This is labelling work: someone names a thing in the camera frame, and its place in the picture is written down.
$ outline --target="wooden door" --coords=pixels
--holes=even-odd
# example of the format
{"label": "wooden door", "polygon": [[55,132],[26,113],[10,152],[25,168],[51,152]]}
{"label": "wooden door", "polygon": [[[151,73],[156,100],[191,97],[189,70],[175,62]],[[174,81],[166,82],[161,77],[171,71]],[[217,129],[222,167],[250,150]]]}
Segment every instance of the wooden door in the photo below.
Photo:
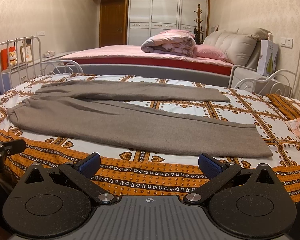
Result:
{"label": "wooden door", "polygon": [[100,47],[125,44],[125,1],[101,0]]}

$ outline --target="red bed base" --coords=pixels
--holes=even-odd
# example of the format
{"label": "red bed base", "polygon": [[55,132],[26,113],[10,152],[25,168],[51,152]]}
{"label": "red bed base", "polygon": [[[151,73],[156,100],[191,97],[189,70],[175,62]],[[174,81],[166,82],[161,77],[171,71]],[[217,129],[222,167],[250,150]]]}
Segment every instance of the red bed base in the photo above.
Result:
{"label": "red bed base", "polygon": [[89,58],[75,59],[78,64],[133,64],[133,65],[153,65],[164,67],[177,67],[192,70],[207,71],[230,76],[231,68],[198,62],[187,62],[183,60],[158,59],[158,58],[130,58],[130,57],[109,57],[109,58]]}

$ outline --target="crosshair marking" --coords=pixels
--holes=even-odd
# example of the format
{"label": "crosshair marking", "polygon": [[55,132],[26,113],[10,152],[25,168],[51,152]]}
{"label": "crosshair marking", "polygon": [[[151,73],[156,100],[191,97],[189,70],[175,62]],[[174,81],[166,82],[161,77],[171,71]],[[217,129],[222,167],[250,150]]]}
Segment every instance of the crosshair marking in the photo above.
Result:
{"label": "crosshair marking", "polygon": [[155,200],[153,198],[147,198],[145,201],[147,201],[148,203],[152,203]]}

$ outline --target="wardrobe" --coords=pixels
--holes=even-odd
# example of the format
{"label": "wardrobe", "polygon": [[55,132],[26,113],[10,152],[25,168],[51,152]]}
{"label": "wardrobe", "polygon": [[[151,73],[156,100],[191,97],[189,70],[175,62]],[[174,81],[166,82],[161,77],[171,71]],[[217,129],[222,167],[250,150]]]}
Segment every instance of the wardrobe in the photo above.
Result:
{"label": "wardrobe", "polygon": [[198,4],[202,10],[201,26],[206,37],[208,0],[129,0],[127,45],[140,46],[151,36],[166,30],[193,32]]}

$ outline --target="patterned bedsheet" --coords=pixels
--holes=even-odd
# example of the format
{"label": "patterned bedsheet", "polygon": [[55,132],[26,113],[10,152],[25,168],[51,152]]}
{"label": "patterned bedsheet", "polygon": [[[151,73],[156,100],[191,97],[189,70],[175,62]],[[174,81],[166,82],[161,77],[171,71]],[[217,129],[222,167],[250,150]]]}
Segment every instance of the patterned bedsheet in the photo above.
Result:
{"label": "patterned bedsheet", "polygon": [[[113,147],[73,138],[63,138],[57,135],[35,134],[15,127],[6,116],[6,110],[8,108],[17,105],[25,98],[31,97],[43,84],[78,79],[98,79],[117,82],[165,82],[183,86],[217,88],[230,98],[230,103],[188,101],[130,101],[126,103],[175,113],[207,116],[225,122],[232,121],[255,124],[260,135],[273,152],[272,157],[249,159],[220,156],[217,159],[221,162],[236,162],[244,168],[255,168],[259,163],[268,163],[274,168],[276,174],[282,177],[281,181],[287,186],[286,188],[289,193],[292,196],[296,196],[294,200],[300,200],[300,143],[292,131],[285,125],[284,121],[287,119],[270,103],[267,97],[243,90],[215,87],[201,83],[136,76],[87,76],[75,73],[47,75],[29,80],[9,90],[4,95],[1,95],[0,141],[17,138],[19,136],[26,138],[28,145],[32,144],[31,147],[28,147],[27,154],[23,154],[21,157],[11,156],[7,158],[6,169],[14,173],[16,177],[21,176],[26,168],[34,161],[43,161],[43,164],[47,167],[57,166],[59,163],[55,163],[53,160],[44,157],[46,154],[44,148],[46,149],[47,145],[50,145],[49,150],[54,149],[55,152],[52,153],[58,154],[60,158],[62,157],[65,160],[71,159],[77,161],[82,159],[86,154],[98,152],[103,157],[103,164],[93,180],[97,184],[107,187],[109,191],[115,192],[115,194],[138,195],[140,193],[143,194],[145,190],[145,193],[148,195],[153,195],[157,194],[158,192],[156,190],[158,190],[159,192],[161,191],[162,195],[167,193],[168,195],[180,194],[180,196],[183,196],[184,193],[207,181],[206,177],[197,167],[197,156],[167,155],[139,149]],[[40,153],[31,155],[31,152],[34,153],[35,151],[39,151]],[[121,178],[121,180],[115,180],[116,174],[118,174],[117,177]],[[165,184],[165,178],[167,178],[166,184],[170,186],[161,186],[161,189],[157,189],[156,185]],[[172,179],[176,181],[174,187],[173,183],[168,182]]]}

